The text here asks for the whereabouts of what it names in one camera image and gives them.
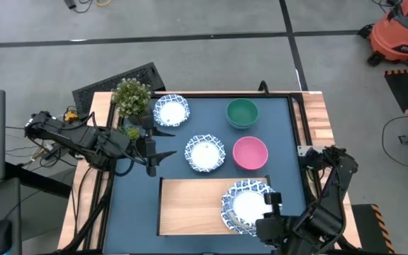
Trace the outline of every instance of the pink bowl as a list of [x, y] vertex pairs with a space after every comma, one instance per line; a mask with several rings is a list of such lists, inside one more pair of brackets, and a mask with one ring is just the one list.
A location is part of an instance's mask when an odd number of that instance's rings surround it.
[[242, 137], [232, 148], [235, 164], [245, 170], [259, 170], [268, 159], [267, 146], [256, 137]]

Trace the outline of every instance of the patterned plate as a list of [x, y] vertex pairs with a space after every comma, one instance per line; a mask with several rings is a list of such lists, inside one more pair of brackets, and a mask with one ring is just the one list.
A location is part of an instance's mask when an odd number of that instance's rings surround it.
[[177, 127], [189, 116], [187, 100], [180, 95], [165, 95], [155, 103], [154, 119], [162, 126]]
[[264, 194], [275, 192], [262, 181], [236, 182], [222, 198], [221, 218], [230, 230], [256, 236], [256, 220], [271, 212], [264, 202]]
[[191, 168], [210, 172], [225, 161], [225, 146], [213, 135], [195, 135], [185, 146], [185, 159]]

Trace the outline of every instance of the white plate center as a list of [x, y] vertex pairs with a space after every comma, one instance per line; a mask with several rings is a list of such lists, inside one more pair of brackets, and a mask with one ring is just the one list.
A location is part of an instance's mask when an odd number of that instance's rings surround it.
[[161, 121], [169, 125], [179, 124], [185, 119], [185, 114], [185, 107], [177, 102], [165, 103], [160, 109]]
[[244, 221], [254, 224], [263, 219], [264, 213], [271, 212], [271, 206], [266, 205], [262, 194], [254, 191], [244, 191], [232, 201], [234, 213]]
[[220, 158], [220, 151], [211, 142], [200, 142], [191, 151], [191, 160], [202, 169], [211, 169]]

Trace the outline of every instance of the gray floor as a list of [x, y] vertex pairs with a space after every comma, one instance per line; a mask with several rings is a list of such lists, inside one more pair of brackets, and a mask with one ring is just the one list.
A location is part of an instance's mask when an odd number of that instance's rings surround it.
[[[370, 0], [286, 2], [294, 31], [353, 30], [383, 14]], [[275, 0], [113, 0], [81, 15], [63, 1], [0, 0], [0, 43], [283, 31]], [[380, 140], [383, 125], [401, 115], [383, 71], [404, 67], [368, 67], [369, 44], [356, 36], [296, 40], [309, 90], [324, 92], [336, 142], [360, 165], [349, 189], [352, 202], [378, 204], [396, 252], [408, 254], [408, 167], [388, 159]], [[40, 110], [60, 115], [73, 104], [71, 91], [148, 62], [156, 64], [169, 90], [251, 90], [262, 79], [272, 90], [300, 89], [287, 38], [0, 48], [7, 125], [22, 126]], [[385, 132], [387, 150], [406, 163], [408, 147], [397, 136], [407, 132], [408, 119]], [[30, 145], [20, 131], [7, 134], [7, 149]], [[38, 172], [60, 180], [68, 168], [58, 164]], [[26, 188], [23, 196], [31, 192]], [[55, 248], [66, 205], [45, 194], [23, 204], [23, 237], [41, 234], [24, 242], [24, 254]]]

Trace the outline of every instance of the computer mouse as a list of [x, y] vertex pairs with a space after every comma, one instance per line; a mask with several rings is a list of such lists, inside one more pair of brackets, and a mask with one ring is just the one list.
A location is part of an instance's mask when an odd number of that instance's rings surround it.
[[0, 220], [0, 255], [8, 252], [12, 247], [12, 222]]

